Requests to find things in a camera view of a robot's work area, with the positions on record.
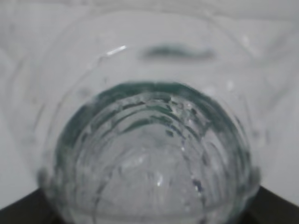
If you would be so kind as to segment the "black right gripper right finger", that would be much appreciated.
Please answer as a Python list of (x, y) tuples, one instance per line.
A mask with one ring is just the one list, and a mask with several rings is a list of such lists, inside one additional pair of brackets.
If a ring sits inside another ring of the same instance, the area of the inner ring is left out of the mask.
[(245, 213), (246, 224), (299, 224), (299, 207), (260, 187)]

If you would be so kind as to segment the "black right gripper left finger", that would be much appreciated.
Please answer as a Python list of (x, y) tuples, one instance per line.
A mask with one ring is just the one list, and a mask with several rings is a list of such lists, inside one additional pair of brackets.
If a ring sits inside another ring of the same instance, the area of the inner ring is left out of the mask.
[(57, 224), (54, 212), (41, 190), (0, 210), (2, 224)]

